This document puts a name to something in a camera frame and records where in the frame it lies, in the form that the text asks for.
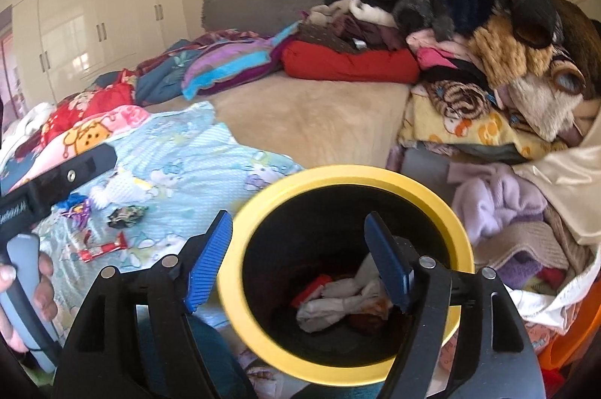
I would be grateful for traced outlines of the person's left hand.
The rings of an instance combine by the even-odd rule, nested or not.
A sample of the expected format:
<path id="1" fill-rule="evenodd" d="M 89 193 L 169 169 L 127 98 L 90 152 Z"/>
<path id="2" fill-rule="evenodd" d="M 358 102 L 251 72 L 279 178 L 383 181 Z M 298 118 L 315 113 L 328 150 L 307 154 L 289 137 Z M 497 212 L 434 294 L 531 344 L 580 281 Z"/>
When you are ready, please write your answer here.
<path id="1" fill-rule="evenodd" d="M 57 304 L 54 300 L 54 288 L 50 278 L 54 273 L 51 258 L 44 252 L 39 255 L 40 282 L 33 293 L 33 304 L 40 312 L 40 316 L 46 322 L 54 320 L 58 313 Z M 16 280 L 17 272 L 11 264 L 1 265 L 1 292 L 5 293 Z M 9 348 L 16 353 L 26 353 L 27 346 L 23 343 L 20 334 L 18 334 L 3 308 L 0 310 L 1 335 Z"/>

